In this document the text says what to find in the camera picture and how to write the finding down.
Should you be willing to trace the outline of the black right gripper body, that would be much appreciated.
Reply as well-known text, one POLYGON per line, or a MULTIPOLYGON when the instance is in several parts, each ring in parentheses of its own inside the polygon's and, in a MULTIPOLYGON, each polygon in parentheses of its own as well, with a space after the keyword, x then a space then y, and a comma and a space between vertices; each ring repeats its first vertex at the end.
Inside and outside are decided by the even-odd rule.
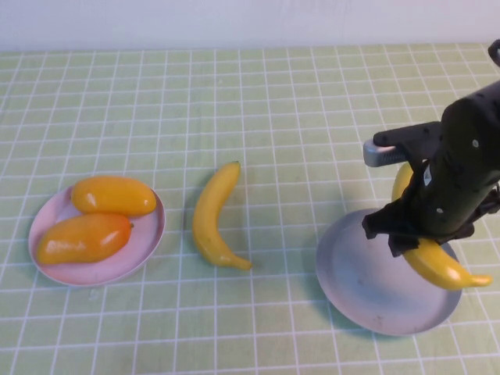
POLYGON ((390 239, 445 243, 473 234, 499 209, 499 100, 466 97, 447 107, 436 150, 412 161, 414 176, 390 205, 390 239))

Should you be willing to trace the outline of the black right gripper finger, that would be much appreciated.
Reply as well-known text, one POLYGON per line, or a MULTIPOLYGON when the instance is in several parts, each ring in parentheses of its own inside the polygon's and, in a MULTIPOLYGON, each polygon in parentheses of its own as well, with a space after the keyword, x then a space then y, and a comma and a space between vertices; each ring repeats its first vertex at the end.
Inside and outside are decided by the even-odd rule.
POLYGON ((414 230, 390 230, 388 233, 388 245, 394 258, 403 255, 407 251, 418 248, 421 233, 414 230))
POLYGON ((402 210, 389 206, 365 215, 362 219, 362 228, 367 239, 374 239, 378 234, 403 235, 407 233, 402 210))

